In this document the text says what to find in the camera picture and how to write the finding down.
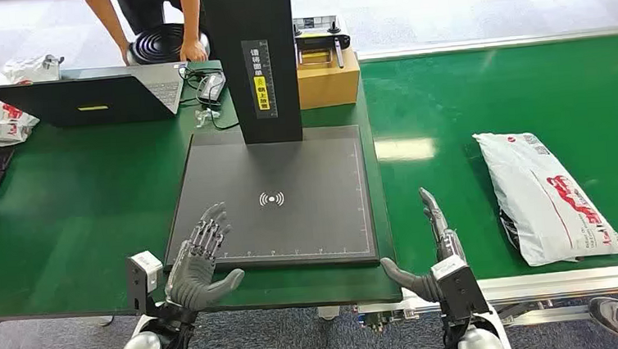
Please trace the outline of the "person's left hand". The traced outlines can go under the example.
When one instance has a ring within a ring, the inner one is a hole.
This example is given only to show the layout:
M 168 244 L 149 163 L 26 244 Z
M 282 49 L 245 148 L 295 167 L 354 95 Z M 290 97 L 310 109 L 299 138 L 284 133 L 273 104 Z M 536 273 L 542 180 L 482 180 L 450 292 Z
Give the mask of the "person's left hand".
M 179 50 L 180 61 L 206 61 L 209 58 L 205 46 L 197 39 L 184 40 Z

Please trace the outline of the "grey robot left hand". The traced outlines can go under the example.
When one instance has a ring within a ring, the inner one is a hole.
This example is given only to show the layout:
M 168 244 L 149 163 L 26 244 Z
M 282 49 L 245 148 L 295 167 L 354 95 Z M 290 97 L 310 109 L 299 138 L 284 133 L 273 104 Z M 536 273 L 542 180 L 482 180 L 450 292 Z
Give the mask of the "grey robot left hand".
M 201 215 L 190 235 L 181 242 L 166 283 L 166 301 L 199 312 L 242 283 L 245 272 L 240 268 L 231 270 L 222 280 L 213 280 L 216 253 L 230 230 L 226 220 L 223 202 L 210 206 Z

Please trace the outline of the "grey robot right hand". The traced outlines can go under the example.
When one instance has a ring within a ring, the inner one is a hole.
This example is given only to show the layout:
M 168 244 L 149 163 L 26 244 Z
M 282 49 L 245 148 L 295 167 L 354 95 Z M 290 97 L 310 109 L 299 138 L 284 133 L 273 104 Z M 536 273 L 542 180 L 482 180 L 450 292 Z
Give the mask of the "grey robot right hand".
M 423 187 L 419 188 L 419 195 L 423 204 L 424 215 L 434 235 L 437 262 L 440 263 L 452 255 L 459 256 L 462 260 L 466 261 L 458 234 L 449 228 L 444 213 L 440 209 L 434 195 Z M 411 274 L 398 268 L 395 261 L 387 257 L 381 258 L 380 265 L 383 267 L 386 275 L 397 283 L 400 288 L 405 288 L 415 293 L 424 301 L 433 303 L 440 301 L 438 286 L 436 286 L 431 272 L 424 275 Z

